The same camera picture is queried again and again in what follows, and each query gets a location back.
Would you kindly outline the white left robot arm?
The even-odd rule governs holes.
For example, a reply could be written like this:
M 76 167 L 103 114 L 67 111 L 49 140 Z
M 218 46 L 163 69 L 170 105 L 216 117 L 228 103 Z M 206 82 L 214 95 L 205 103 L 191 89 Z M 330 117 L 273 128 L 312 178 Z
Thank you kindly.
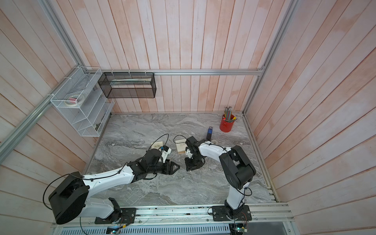
M 122 209 L 114 198 L 97 199 L 93 195 L 120 185 L 149 180 L 150 174 L 174 174 L 180 166 L 167 159 L 170 152 L 151 149 L 143 157 L 118 169 L 92 175 L 68 174 L 48 197 L 56 223 L 66 224 L 77 217 L 95 217 L 99 224 L 123 219 Z

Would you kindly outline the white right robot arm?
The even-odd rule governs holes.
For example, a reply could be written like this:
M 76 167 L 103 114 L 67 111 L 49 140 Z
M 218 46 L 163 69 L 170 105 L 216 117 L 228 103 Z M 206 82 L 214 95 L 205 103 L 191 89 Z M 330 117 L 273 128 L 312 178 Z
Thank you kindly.
M 186 169 L 193 171 L 205 164 L 206 158 L 221 163 L 224 175 L 230 184 L 225 206 L 232 212 L 244 205 L 245 193 L 249 183 L 256 175 L 256 169 L 240 146 L 222 147 L 207 140 L 198 141 L 195 137 L 186 139 Z

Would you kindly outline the cream small gift box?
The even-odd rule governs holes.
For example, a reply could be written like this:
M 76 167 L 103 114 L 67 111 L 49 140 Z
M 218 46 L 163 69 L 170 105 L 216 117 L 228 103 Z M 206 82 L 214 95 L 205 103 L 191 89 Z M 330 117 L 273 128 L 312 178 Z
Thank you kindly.
M 175 144 L 176 144 L 178 154 L 185 154 L 186 148 L 187 148 L 186 140 L 185 139 L 175 140 Z

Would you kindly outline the cream large gift box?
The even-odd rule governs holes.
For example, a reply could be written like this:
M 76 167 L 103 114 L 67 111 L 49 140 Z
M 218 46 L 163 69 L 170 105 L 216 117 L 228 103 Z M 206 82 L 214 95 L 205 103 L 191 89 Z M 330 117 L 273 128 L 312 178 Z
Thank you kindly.
M 160 149 L 163 145 L 163 141 L 158 141 L 152 144 L 151 149 Z

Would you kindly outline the red pencil cup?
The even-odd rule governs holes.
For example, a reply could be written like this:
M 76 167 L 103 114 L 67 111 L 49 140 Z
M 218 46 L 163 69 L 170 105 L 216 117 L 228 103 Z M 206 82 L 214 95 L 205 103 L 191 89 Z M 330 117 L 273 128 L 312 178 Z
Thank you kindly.
M 225 115 L 223 115 L 220 126 L 219 126 L 220 130 L 225 133 L 230 132 L 236 120 L 237 119 L 234 115 L 231 115 L 229 120 L 227 120 L 225 118 Z

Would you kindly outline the coloured pencils bundle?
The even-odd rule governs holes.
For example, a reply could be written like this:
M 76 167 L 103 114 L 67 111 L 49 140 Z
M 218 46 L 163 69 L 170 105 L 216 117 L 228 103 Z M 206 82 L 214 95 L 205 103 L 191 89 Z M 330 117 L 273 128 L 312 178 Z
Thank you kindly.
M 232 107 L 230 106 L 230 107 L 225 107 L 224 108 L 224 120 L 226 121 L 226 122 L 229 122 L 229 123 L 231 123 L 231 122 L 234 122 L 237 118 L 232 114 L 232 111 L 233 111 L 233 109 L 232 109 Z

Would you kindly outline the tape roll on shelf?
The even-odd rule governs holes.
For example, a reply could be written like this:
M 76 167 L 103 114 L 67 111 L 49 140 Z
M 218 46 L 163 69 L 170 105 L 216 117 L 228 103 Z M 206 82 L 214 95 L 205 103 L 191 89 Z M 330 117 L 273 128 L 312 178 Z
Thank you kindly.
M 77 94 L 77 95 L 72 95 L 68 97 L 67 100 L 64 101 L 64 104 L 67 107 L 76 107 L 76 106 L 80 106 L 84 100 L 85 100 L 85 97 L 83 95 Z

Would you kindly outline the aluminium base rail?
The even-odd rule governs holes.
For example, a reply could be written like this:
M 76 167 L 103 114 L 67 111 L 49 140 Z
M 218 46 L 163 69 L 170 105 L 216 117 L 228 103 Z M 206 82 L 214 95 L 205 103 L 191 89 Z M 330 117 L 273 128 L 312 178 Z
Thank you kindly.
M 287 203 L 249 203 L 249 212 L 238 215 L 229 223 L 293 222 Z M 133 226 L 216 223 L 212 205 L 137 206 Z

